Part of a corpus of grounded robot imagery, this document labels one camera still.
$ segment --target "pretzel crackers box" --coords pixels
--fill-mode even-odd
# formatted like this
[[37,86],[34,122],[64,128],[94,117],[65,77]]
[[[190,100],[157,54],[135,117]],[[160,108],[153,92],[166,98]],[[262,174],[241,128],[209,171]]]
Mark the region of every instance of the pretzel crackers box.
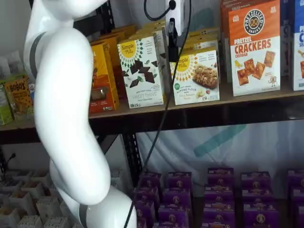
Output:
[[228,10],[234,96],[280,89],[280,1]]

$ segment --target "cracker image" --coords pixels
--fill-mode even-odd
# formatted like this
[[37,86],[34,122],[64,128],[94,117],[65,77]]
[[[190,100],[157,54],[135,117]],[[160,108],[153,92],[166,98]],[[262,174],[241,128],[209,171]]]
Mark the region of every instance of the cracker image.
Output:
[[218,86],[218,73],[211,67],[206,67],[203,65],[198,65],[196,69],[193,70],[192,80],[197,84],[209,88],[215,89]]
[[261,79],[264,70],[265,70],[265,64],[257,62],[255,72],[252,76],[255,77],[256,79]]
[[276,56],[275,52],[272,51],[266,52],[265,60],[264,60],[264,64],[266,65],[266,67],[272,67],[275,56]]
[[237,71],[237,77],[238,77],[238,82],[239,82],[240,86],[249,83],[248,75],[246,74],[245,69],[238,70]]
[[253,62],[253,58],[244,62],[245,71],[247,75],[252,75],[255,72],[255,63]]

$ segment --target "orange box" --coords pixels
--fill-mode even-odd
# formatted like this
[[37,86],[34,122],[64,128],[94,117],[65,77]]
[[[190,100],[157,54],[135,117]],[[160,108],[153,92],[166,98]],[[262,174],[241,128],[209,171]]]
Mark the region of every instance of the orange box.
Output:
[[92,44],[94,54],[93,84],[89,113],[95,114],[119,107],[110,47],[107,42]]

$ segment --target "pretzelized logo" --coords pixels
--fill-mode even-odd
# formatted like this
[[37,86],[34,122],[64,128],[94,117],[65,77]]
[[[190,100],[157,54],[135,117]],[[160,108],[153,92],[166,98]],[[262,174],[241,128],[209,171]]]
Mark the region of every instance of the pretzelized logo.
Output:
[[262,31],[265,23],[265,17],[262,11],[253,9],[244,19],[244,28],[249,35],[256,35]]

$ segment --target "cardboard box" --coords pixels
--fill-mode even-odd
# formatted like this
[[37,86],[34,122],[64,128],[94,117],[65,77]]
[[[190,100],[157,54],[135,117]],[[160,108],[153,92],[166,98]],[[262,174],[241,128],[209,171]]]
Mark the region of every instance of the cardboard box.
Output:
[[157,37],[143,35],[118,45],[130,108],[164,104],[163,74]]
[[94,54],[93,84],[89,113],[116,110],[119,107],[110,48],[107,42],[93,43]]
[[271,188],[269,172],[243,172],[241,173],[242,187]]
[[146,219],[147,227],[151,228],[156,221],[154,202],[152,200],[137,200],[134,205],[137,218]]
[[10,205],[18,209],[19,214],[36,215],[33,200],[29,192],[16,191],[9,197]]
[[24,216],[18,223],[18,228],[44,228],[39,216]]
[[242,199],[243,202],[267,203],[273,202],[275,198],[271,189],[243,188]]
[[180,226],[189,226],[187,209],[181,205],[161,204],[158,216],[159,222],[171,222]]
[[280,89],[280,1],[229,9],[233,95]]
[[246,227],[279,227],[279,212],[272,203],[244,204],[244,223]]
[[58,199],[51,196],[41,198],[37,202],[37,209],[44,224],[50,217],[62,216]]
[[20,222],[20,216],[17,209],[11,207],[0,208],[0,227],[17,228]]
[[208,184],[224,184],[234,186],[234,170],[233,168],[209,168]]
[[[171,74],[175,63],[170,63]],[[182,53],[174,81],[176,105],[219,100],[219,71],[214,47]]]

